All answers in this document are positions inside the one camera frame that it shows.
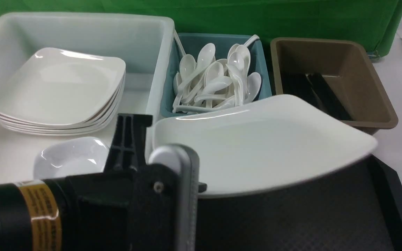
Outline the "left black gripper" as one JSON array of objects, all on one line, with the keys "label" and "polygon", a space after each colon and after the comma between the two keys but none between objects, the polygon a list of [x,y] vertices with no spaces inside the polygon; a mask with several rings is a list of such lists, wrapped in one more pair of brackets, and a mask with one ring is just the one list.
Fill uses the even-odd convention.
[{"label": "left black gripper", "polygon": [[177,175],[145,165],[152,122],[152,115],[118,113],[106,173],[44,179],[61,221],[54,251],[174,251]]}]

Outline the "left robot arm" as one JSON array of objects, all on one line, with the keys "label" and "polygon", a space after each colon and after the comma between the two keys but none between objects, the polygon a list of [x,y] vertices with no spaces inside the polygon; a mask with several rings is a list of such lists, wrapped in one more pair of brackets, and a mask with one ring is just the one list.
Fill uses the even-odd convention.
[{"label": "left robot arm", "polygon": [[145,160],[151,115],[120,113],[102,173],[0,184],[0,251],[193,251],[199,156]]}]

